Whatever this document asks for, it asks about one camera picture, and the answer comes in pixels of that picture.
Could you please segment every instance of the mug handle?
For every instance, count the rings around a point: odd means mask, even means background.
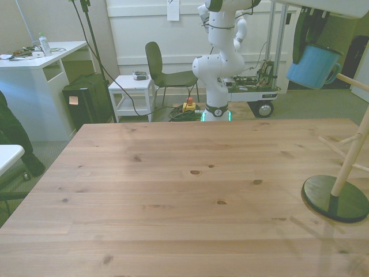
[[[341,65],[336,62],[336,64],[334,65],[334,67],[336,68],[335,71],[333,72],[333,75],[330,76],[330,78],[328,80],[325,81],[324,84],[330,84],[330,83],[333,83],[333,81],[336,79],[337,77],[337,74],[339,74],[339,72],[341,72]]]

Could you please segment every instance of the wood grain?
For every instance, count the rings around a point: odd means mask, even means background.
[[[348,119],[84,125],[0,229],[0,276],[368,276],[369,220],[301,198]],[[349,145],[340,146],[344,152]],[[357,162],[369,166],[369,143]],[[369,173],[349,180],[369,196]]]

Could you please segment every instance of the water bottle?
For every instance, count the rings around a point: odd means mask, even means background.
[[[40,43],[45,56],[51,56],[52,52],[50,46],[48,45],[47,38],[44,37],[43,33],[40,33]]]

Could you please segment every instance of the white wall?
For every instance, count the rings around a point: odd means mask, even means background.
[[[0,1],[0,20],[0,54],[11,54],[31,45],[31,38],[15,0]]]
[[[131,74],[140,70],[149,72],[145,55],[145,45],[156,41],[163,55],[166,73],[180,70],[191,70],[196,57],[209,54],[212,47],[197,12],[203,0],[180,0],[180,21],[167,21],[166,0],[107,0],[108,16],[117,54],[120,74]],[[272,59],[276,50],[276,40],[282,5],[277,4],[277,12],[273,28]],[[270,2],[265,0],[255,9],[252,16],[247,17],[248,34],[240,50],[245,68],[255,66],[260,50],[266,42],[269,23]],[[285,61],[294,33],[296,8],[290,7],[291,24],[286,26],[279,78],[277,85],[285,83]],[[253,76],[257,70],[248,70],[244,76]]]
[[[68,0],[18,0],[18,3],[34,40],[38,40],[40,32],[43,32],[50,42],[85,40],[76,11]],[[75,0],[75,4],[85,25],[89,43],[93,46],[79,0]],[[113,78],[116,78],[119,72],[105,0],[92,0],[89,16],[103,65]]]
[[[365,52],[360,60],[354,79],[365,85],[369,85],[369,44],[365,48]],[[355,95],[364,99],[366,102],[369,102],[369,92],[353,85],[351,86],[351,90]]]

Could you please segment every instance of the black shoe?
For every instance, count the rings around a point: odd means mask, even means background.
[[[30,154],[26,157],[22,157],[23,163],[27,166],[28,170],[35,177],[42,175],[45,172],[45,166],[40,160],[34,155]]]

